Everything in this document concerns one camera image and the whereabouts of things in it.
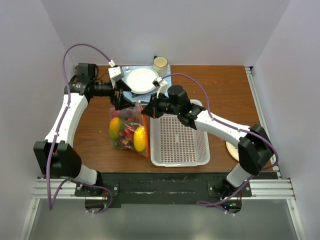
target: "beige plate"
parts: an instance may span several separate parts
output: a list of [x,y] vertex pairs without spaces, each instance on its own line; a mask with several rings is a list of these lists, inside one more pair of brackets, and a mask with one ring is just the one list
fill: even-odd
[[239,162],[239,152],[238,149],[235,148],[231,143],[229,142],[225,142],[226,145],[226,149],[228,149],[228,152],[230,153],[230,155]]

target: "white metal frame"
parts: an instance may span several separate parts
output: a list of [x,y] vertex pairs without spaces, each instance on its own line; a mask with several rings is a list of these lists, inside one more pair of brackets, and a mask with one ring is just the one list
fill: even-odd
[[[269,134],[267,124],[264,118],[264,114],[260,105],[258,98],[255,81],[252,76],[251,69],[245,67],[247,78],[249,81],[250,89],[254,99],[255,107],[259,116],[260,124],[265,129],[266,133]],[[251,200],[286,200],[292,223],[297,235],[298,240],[305,240],[306,234],[303,228],[303,224],[298,213],[296,206],[296,199],[294,190],[289,179],[282,179],[278,166],[273,168],[273,171],[277,172],[278,179],[253,179],[250,181],[250,187],[252,192],[252,197],[243,197],[242,199]],[[62,179],[51,179],[51,193],[53,194],[58,185],[61,183]],[[58,199],[100,199],[101,197],[75,197],[75,187],[76,185],[72,182],[66,182],[63,188],[60,190]],[[37,209],[39,206],[40,199],[47,198],[47,184],[45,179],[38,179],[33,190],[31,203],[29,210],[27,212],[24,225],[21,231],[20,240],[28,240],[34,220],[36,217]]]

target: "white plate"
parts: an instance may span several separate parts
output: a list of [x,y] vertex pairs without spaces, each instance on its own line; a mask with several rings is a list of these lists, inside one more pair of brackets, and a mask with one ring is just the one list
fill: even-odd
[[156,88],[152,82],[158,77],[159,74],[152,68],[139,67],[130,71],[124,81],[132,93],[146,94]]
[[233,146],[231,143],[229,142],[225,142],[226,145],[226,149],[228,150],[228,152],[230,153],[230,155],[239,162],[239,152],[238,149]]

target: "gray floor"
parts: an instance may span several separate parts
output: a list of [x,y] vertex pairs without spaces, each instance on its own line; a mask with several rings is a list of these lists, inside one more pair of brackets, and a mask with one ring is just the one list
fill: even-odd
[[295,240],[285,200],[247,200],[236,217],[196,205],[132,205],[92,216],[84,200],[41,200],[31,240]]

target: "white plastic basket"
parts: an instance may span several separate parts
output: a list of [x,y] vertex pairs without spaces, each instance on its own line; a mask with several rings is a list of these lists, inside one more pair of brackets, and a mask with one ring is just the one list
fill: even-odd
[[[202,106],[198,100],[192,103]],[[177,116],[150,119],[151,161],[161,167],[194,167],[210,160],[208,134],[184,126]]]

